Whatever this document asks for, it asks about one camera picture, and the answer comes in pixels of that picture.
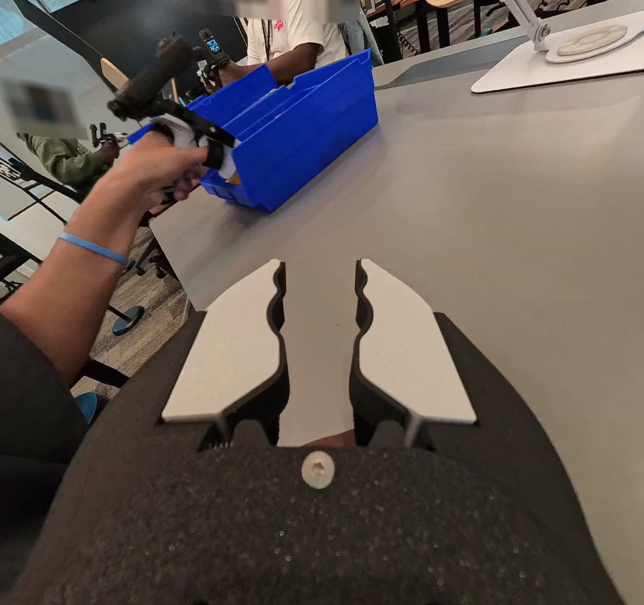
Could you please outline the denim jacket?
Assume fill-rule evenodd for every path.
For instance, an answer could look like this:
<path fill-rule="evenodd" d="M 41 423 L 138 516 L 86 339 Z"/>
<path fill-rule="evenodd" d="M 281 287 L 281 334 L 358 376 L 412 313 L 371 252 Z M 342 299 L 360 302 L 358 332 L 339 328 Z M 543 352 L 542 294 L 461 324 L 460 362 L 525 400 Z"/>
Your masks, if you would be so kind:
<path fill-rule="evenodd" d="M 374 33 L 365 17 L 355 21 L 339 23 L 337 27 L 342 36 L 347 55 L 369 50 L 372 67 L 376 68 L 384 65 Z"/>

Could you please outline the grey desk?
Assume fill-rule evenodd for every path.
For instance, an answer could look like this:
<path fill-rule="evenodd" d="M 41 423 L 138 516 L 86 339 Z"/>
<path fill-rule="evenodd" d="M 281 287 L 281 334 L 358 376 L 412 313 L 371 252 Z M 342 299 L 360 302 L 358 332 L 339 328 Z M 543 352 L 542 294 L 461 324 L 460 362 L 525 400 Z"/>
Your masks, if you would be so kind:
<path fill-rule="evenodd" d="M 448 315 L 536 414 L 643 603 L 643 74 L 471 93 L 518 29 L 374 70 L 379 124 L 272 214 L 195 190 L 151 224 L 197 310 L 286 263 L 279 443 L 349 430 L 355 264 Z"/>

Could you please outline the black framed sign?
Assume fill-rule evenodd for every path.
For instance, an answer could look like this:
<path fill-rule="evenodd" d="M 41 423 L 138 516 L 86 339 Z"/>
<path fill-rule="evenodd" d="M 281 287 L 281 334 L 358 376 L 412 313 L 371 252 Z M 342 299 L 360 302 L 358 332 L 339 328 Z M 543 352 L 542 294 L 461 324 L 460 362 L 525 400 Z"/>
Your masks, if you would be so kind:
<path fill-rule="evenodd" d="M 34 170 L 4 144 L 1 144 L 1 179 L 24 192 L 32 200 L 33 206 L 42 207 L 63 225 L 67 220 L 47 204 L 47 199 L 57 193 L 76 204 L 82 202 L 82 198 L 76 191 Z"/>

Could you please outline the person's dark sweatshirt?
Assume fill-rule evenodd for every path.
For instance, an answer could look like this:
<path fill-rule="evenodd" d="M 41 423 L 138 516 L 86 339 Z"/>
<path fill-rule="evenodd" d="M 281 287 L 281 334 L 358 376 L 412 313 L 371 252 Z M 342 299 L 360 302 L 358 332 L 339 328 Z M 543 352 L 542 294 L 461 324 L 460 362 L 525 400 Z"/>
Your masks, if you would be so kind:
<path fill-rule="evenodd" d="M 1 599 L 25 568 L 88 431 L 52 363 L 1 317 Z"/>

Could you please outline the blue plastic bin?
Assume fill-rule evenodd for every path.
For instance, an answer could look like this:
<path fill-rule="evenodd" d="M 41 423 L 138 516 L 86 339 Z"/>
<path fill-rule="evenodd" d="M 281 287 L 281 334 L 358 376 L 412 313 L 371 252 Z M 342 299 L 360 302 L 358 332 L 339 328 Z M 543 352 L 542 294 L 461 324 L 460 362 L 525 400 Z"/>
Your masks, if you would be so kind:
<path fill-rule="evenodd" d="M 206 128 L 218 126 L 226 130 L 232 120 L 256 108 L 255 112 L 251 113 L 250 122 L 235 122 L 230 127 L 231 134 L 237 138 L 244 128 L 278 106 L 288 95 L 288 89 L 278 87 L 269 69 L 262 65 L 242 79 L 212 95 L 202 95 L 187 106 L 158 95 L 155 102 L 164 103 L 165 109 L 160 113 L 148 114 L 149 124 L 128 135 L 127 140 L 130 145 L 134 145 L 145 134 L 157 131 L 170 134 L 177 148 L 195 148 L 203 134 L 199 130 L 189 128 L 187 121 L 183 119 L 184 113 L 191 111 L 197 117 L 205 119 Z"/>
<path fill-rule="evenodd" d="M 278 106 L 248 125 L 232 152 L 240 184 L 209 170 L 209 194 L 271 213 L 378 123 L 370 51 L 298 75 Z M 235 122 L 250 122 L 246 111 Z"/>

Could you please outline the person's left hand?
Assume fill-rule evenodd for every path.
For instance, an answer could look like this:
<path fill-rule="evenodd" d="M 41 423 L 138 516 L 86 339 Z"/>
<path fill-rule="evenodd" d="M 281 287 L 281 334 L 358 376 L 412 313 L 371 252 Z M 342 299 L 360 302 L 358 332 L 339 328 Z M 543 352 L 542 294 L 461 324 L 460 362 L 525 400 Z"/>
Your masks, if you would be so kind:
<path fill-rule="evenodd" d="M 176 148 L 164 134 L 147 133 L 95 184 L 64 232 L 128 256 L 144 215 L 168 191 L 188 198 L 206 158 L 205 148 Z"/>

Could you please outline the person's left forearm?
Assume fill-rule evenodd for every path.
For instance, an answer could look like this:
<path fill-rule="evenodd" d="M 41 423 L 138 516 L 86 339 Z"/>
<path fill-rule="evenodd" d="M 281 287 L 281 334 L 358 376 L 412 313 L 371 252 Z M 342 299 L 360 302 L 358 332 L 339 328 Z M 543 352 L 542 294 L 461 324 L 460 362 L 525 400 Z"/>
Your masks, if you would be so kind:
<path fill-rule="evenodd" d="M 71 385 L 90 358 L 123 268 L 57 240 L 33 278 L 2 304 L 8 319 Z"/>

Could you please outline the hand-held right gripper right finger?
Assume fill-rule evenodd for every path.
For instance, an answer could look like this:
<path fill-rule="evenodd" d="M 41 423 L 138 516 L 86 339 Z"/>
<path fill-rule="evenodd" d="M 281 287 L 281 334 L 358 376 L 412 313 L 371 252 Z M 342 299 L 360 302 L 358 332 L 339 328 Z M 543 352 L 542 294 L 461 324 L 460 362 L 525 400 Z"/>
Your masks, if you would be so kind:
<path fill-rule="evenodd" d="M 392 422 L 402 445 L 429 424 L 472 428 L 477 415 L 431 306 L 368 258 L 356 262 L 358 334 L 350 365 L 356 445 Z"/>

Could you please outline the white folding stand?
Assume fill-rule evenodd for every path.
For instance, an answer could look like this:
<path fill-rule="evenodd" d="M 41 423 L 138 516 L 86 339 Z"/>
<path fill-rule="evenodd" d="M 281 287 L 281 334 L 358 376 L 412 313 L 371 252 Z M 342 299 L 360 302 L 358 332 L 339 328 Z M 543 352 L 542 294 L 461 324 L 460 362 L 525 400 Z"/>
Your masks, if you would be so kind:
<path fill-rule="evenodd" d="M 552 33 L 527 0 L 501 0 L 529 40 L 471 86 L 490 94 L 643 71 L 643 12 Z"/>

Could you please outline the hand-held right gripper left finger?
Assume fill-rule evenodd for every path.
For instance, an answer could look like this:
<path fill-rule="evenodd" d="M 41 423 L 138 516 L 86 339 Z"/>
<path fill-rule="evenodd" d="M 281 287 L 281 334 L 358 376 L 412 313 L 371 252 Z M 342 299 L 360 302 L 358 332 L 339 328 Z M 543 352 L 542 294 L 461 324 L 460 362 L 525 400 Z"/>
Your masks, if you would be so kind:
<path fill-rule="evenodd" d="M 217 443 L 255 421 L 268 442 L 290 394 L 285 341 L 286 264 L 276 258 L 224 291 L 201 326 L 161 413 L 163 423 L 210 424 Z"/>

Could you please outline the black office chair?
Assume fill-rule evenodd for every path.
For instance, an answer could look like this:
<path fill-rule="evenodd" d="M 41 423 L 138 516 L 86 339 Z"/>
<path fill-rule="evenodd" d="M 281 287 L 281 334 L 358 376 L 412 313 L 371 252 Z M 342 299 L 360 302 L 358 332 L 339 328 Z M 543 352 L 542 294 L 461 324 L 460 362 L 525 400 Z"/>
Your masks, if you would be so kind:
<path fill-rule="evenodd" d="M 89 358 L 85 366 L 77 374 L 75 381 L 72 385 L 77 384 L 82 378 L 88 377 L 100 384 L 122 388 L 130 379 L 129 376 L 123 374 L 116 368 L 110 367 L 96 359 Z"/>

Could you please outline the person's teal shoe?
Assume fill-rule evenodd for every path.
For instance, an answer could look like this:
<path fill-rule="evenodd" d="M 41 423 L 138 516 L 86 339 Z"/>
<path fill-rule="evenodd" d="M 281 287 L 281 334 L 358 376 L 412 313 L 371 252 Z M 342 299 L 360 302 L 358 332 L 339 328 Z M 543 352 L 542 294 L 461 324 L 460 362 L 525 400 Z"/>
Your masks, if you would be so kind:
<path fill-rule="evenodd" d="M 74 397 L 86 423 L 92 425 L 100 413 L 100 397 L 95 392 L 85 392 Z"/>

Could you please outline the black pole stand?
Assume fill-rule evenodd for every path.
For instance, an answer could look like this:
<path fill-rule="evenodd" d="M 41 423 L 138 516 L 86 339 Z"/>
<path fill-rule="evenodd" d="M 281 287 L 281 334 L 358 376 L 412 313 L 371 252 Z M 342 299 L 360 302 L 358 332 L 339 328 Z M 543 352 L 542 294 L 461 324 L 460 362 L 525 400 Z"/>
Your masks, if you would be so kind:
<path fill-rule="evenodd" d="M 108 311 L 116 317 L 111 327 L 111 331 L 115 336 L 122 336 L 132 330 L 145 313 L 144 307 L 140 305 L 135 305 L 125 311 L 120 311 L 112 305 L 108 305 Z"/>

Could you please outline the wooden board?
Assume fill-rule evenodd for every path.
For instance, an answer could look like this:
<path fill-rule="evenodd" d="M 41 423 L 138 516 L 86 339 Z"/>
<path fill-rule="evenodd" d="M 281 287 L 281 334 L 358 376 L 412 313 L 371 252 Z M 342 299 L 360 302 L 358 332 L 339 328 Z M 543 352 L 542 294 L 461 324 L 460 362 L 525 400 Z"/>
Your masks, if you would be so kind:
<path fill-rule="evenodd" d="M 101 57 L 100 65 L 103 77 L 116 90 L 123 89 L 130 82 L 130 79 L 106 58 Z"/>

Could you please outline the blue wristband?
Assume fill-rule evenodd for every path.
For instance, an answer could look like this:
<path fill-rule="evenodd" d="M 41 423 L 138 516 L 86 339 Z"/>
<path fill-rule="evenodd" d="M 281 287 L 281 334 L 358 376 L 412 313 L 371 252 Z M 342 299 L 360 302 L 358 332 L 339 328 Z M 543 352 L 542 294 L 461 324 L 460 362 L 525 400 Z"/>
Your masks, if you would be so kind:
<path fill-rule="evenodd" d="M 68 232 L 61 232 L 58 237 L 58 240 L 71 244 L 73 246 L 79 247 L 88 251 L 94 255 L 101 256 L 107 260 L 115 262 L 121 266 L 124 270 L 129 270 L 133 267 L 134 261 L 128 257 L 118 254 L 106 247 L 100 246 L 96 243 L 93 243 L 89 240 L 82 239 L 75 235 L 69 234 Z"/>

